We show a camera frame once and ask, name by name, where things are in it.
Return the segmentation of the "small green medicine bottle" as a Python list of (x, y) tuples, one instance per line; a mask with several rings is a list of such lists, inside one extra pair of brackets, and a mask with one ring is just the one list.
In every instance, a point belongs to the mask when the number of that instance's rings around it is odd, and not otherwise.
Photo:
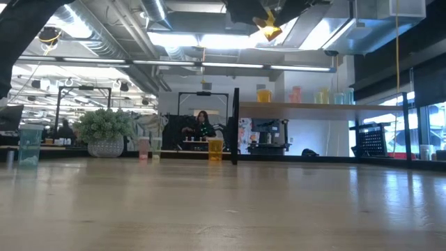
[(162, 152), (162, 138), (161, 137), (153, 137), (151, 139), (151, 152), (152, 159), (160, 159)]

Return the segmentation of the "small pink medicine bottle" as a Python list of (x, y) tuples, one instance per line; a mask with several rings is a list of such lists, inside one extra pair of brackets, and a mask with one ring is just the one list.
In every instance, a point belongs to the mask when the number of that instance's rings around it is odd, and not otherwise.
[(139, 137), (138, 138), (139, 159), (140, 160), (148, 159), (149, 146), (150, 146), (150, 138), (149, 137)]

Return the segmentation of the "long ceiling light bar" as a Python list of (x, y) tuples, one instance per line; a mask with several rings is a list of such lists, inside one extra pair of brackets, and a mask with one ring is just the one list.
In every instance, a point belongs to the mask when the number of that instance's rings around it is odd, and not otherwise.
[(288, 65), (268, 65), (255, 63), (219, 63), (209, 61), (163, 61), (163, 60), (134, 60), (134, 59), (104, 59), (104, 58), (80, 58), (62, 56), (20, 56), (17, 62), (45, 62), (45, 63), (83, 63), (94, 65), (110, 66), (177, 66), (177, 67), (199, 67), (199, 68), (235, 68), (250, 70), (282, 70), (294, 72), (312, 73), (334, 73), (333, 67), (316, 66), (288, 66)]

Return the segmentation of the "person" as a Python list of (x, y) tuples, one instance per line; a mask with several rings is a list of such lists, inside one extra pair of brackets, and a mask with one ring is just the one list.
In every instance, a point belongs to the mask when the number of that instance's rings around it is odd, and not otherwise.
[(196, 122), (191, 127), (184, 127), (181, 132), (187, 137), (194, 137), (204, 141), (217, 136), (214, 127), (208, 119), (208, 113), (204, 110), (198, 113)]
[(62, 120), (62, 126), (58, 129), (57, 136), (58, 138), (71, 139), (71, 140), (75, 138), (75, 134), (73, 130), (70, 128), (68, 120), (66, 119)]

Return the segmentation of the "black desktop machine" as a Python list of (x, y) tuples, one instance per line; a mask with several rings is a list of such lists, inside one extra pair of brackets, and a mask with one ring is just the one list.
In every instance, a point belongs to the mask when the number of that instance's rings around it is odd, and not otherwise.
[(284, 155), (289, 151), (288, 119), (252, 119), (252, 139), (247, 147), (251, 155)]

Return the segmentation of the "patterned grey cloth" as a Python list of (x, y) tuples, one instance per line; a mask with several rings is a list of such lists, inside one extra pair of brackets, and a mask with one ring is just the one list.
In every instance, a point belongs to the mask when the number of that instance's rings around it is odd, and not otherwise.
[(158, 114), (139, 115), (134, 120), (137, 135), (142, 137), (161, 137), (164, 127), (168, 124), (167, 116)]

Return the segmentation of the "black perforated metal rack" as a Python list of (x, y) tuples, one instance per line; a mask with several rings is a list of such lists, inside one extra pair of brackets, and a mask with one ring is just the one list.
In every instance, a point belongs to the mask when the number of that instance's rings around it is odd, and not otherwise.
[(369, 123), (350, 127), (355, 132), (356, 145), (351, 147), (355, 157), (388, 158), (385, 127), (391, 123)]

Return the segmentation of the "green plant in white pot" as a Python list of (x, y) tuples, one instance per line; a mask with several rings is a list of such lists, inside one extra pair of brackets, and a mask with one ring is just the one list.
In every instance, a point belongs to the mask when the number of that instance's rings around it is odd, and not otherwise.
[(86, 112), (74, 123), (78, 138), (96, 158), (117, 158), (125, 148), (124, 137), (132, 136), (130, 113), (112, 109)]

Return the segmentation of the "white plastic tub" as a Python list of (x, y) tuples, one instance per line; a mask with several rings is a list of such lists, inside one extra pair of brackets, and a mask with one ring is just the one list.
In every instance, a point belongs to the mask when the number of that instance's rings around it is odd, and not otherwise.
[(432, 160), (432, 154), (435, 153), (433, 145), (422, 144), (420, 145), (420, 159), (430, 161)]

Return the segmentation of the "black monitor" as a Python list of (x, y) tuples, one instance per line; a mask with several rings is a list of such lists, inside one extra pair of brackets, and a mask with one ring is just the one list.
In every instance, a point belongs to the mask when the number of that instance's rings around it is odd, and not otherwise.
[(24, 106), (0, 107), (0, 132), (16, 131), (20, 126)]

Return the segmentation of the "black metal frame stand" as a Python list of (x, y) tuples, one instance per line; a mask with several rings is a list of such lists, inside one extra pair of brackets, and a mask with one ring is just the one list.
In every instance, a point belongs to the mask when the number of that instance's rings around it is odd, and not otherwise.
[[(59, 126), (59, 114), (60, 114), (60, 108), (61, 108), (61, 101), (62, 99), (64, 99), (65, 97), (74, 97), (74, 98), (88, 98), (88, 99), (94, 99), (93, 96), (72, 96), (69, 93), (72, 90), (78, 90), (78, 91), (94, 91), (94, 90), (106, 90), (108, 91), (108, 95), (107, 96), (98, 96), (99, 98), (106, 98), (107, 99), (107, 109), (111, 109), (111, 104), (112, 104), (112, 88), (110, 87), (96, 87), (96, 86), (92, 86), (92, 85), (80, 85), (80, 86), (60, 86), (58, 87), (58, 95), (57, 95), (57, 102), (56, 102), (56, 115), (55, 115), (55, 121), (54, 121), (54, 133), (53, 133), (53, 143), (55, 143), (56, 141), (56, 137), (57, 137), (57, 132), (58, 132), (58, 126)], [(63, 107), (68, 107), (68, 109), (105, 109), (105, 107), (103, 106), (82, 106), (82, 105), (62, 105)]]
[(229, 94), (210, 91), (178, 93), (178, 115), (197, 115), (201, 110), (227, 117), (229, 114)]

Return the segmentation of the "wooden shelf with black frame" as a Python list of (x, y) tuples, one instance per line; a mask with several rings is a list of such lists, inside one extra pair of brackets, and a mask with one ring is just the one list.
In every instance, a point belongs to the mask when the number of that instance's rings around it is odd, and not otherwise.
[[(352, 162), (357, 164), (377, 164), (396, 167), (411, 168), (413, 159), (410, 147), (410, 127), (409, 127), (409, 105), (408, 94), (401, 92), (397, 94), (402, 98), (401, 106), (384, 105), (329, 105), (329, 104), (309, 104), (309, 103), (285, 103), (285, 102), (241, 102), (240, 89), (235, 88), (233, 92), (233, 124), (230, 126), (232, 135), (230, 136), (230, 161), (237, 165), (239, 160), (246, 161), (284, 161), (284, 162)], [(366, 157), (363, 155), (365, 147), (360, 143), (360, 131), (372, 127), (371, 124), (360, 125), (365, 119), (386, 114), (403, 114), (404, 137), (406, 144), (406, 159), (383, 157)], [(285, 120), (320, 120), (320, 121), (354, 121), (355, 141), (357, 156), (350, 157), (299, 157), (299, 156), (278, 156), (278, 155), (240, 155), (238, 153), (238, 122), (240, 118), (255, 119), (285, 119)]]

